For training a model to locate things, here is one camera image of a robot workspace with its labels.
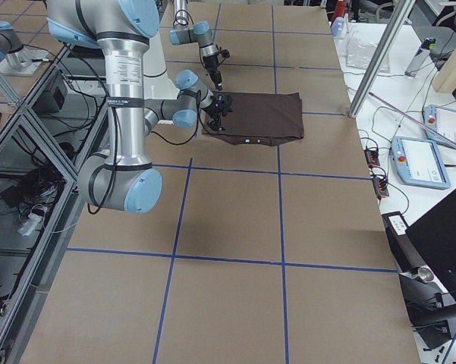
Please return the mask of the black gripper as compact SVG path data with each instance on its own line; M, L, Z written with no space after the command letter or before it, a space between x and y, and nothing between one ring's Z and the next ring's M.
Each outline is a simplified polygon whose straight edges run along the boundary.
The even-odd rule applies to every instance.
M218 94L210 97L211 103L204 108L204 112L211 117L208 121L208 126L214 132L224 130L220 118L226 117L229 112L232 112L232 96L228 94Z
M209 73L216 90L222 90L222 74L219 71L219 55L203 56L203 66Z

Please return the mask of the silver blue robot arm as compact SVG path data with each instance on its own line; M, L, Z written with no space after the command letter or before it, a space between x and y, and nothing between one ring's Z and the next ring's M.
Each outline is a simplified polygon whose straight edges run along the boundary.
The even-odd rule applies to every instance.
M99 82L108 106L109 146L81 167L81 197L91 214L102 209L148 212L161 195L162 176L146 154L146 137L160 121L196 128L202 113L212 130L222 129L232 98L222 91L219 59L227 58L228 51L214 43L207 22L192 23L186 2L176 1L169 39L175 46L198 45L214 88L184 70L171 82L177 94L168 99L163 89L149 91L166 79L154 1L50 1L47 21L49 32L68 48L100 49L105 58L105 77Z
M196 43L199 47L201 65L207 71L215 88L222 91L222 74L219 66L230 57L229 51L215 44L213 31L207 21L190 25L193 18L187 11L187 1L173 1L173 6L173 28L169 32L171 44L180 46Z

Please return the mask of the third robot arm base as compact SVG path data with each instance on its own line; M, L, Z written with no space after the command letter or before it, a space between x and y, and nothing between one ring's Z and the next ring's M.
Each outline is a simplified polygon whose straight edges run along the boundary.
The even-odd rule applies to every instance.
M27 48L6 20L0 20L0 72L8 76L33 76L42 63L49 62L48 51Z

